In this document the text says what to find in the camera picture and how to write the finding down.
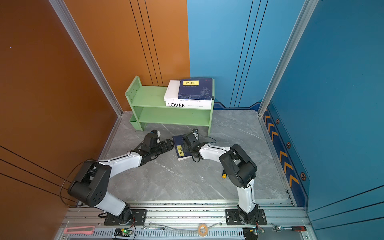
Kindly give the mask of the blue book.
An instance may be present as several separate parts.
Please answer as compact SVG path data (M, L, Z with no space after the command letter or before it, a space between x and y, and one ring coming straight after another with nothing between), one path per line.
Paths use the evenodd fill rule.
M176 150L177 158L179 161L182 160L187 160L191 159L192 155L190 152L188 152L188 149L184 148L184 140L183 140L184 135L178 135L178 136L173 136L172 140L174 142L174 147Z
M213 86L211 78L181 80L178 99L210 101L213 99Z

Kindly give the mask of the white LOVER book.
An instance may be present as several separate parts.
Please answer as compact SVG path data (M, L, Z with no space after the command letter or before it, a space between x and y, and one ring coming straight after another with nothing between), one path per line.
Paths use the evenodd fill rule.
M165 101L166 107L210 110L212 101Z

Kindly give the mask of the white La Dame book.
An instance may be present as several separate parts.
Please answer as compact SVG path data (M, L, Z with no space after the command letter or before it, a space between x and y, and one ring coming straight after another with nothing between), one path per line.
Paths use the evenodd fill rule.
M171 80L164 95L165 102L175 102L179 98L180 80Z

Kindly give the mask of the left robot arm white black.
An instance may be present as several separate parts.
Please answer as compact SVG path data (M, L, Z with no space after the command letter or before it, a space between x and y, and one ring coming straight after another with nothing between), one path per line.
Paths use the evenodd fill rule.
M120 225L126 225L133 215L131 206L108 192L110 179L155 160L159 155L171 151L174 146L173 140L162 141L160 132L153 130L146 134L143 142L135 149L122 156L101 161L86 160L74 177L68 194L89 207L116 217Z

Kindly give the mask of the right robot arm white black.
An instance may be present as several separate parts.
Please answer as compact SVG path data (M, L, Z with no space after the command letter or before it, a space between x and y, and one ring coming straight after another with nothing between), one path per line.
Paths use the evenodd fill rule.
M212 160L222 164L223 174L237 187L238 213L241 222L250 225L256 220L259 205L254 200L254 182L258 170L256 164L240 145L218 147L208 142L201 142L196 133L182 137L182 149L191 153L193 159Z

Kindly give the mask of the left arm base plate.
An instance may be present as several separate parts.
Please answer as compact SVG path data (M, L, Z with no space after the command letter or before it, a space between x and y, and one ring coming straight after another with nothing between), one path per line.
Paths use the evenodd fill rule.
M146 209L133 209L131 210L130 219L123 221L120 220L118 217L107 213L104 225L105 226L131 226L133 224L133 221L135 222L135 226L142 226L144 225L147 217L147 210Z

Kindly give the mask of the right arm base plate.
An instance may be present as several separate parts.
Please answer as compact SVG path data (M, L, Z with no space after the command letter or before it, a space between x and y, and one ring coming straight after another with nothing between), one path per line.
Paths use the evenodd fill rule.
M266 226L268 224L267 217L263 209L256 211L256 216L253 217L253 220L249 223L241 220L238 209L226 209L226 223L228 226L234 225L253 225L253 226Z

